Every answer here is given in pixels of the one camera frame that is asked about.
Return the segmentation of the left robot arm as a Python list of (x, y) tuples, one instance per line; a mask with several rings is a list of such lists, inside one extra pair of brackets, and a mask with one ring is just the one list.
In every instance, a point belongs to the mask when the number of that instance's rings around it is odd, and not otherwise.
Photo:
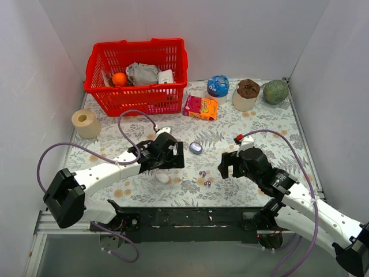
[(61, 229), (86, 220), (115, 231), (123, 223), (121, 208), (112, 200), (93, 200), (93, 194), (146, 171), (182, 169), (184, 166), (183, 143), (163, 130), (158, 132), (155, 140), (130, 147), (107, 163), (75, 172), (59, 170), (46, 190), (43, 201)]

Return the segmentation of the white earbud charging case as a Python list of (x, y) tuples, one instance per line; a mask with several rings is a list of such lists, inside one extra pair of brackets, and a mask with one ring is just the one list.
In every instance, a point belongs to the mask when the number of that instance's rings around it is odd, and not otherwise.
[(155, 173), (155, 178), (161, 183), (161, 184), (167, 184), (170, 180), (169, 176), (161, 171), (157, 171)]

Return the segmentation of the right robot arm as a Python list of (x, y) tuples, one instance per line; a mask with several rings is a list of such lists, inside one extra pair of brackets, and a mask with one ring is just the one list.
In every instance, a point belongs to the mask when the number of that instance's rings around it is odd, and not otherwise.
[(317, 198), (290, 173), (273, 167), (258, 148), (222, 154), (218, 170), (222, 178), (246, 177), (271, 200), (261, 211), (262, 225), (277, 226), (310, 239), (332, 254), (353, 276), (368, 272), (368, 224), (351, 219)]

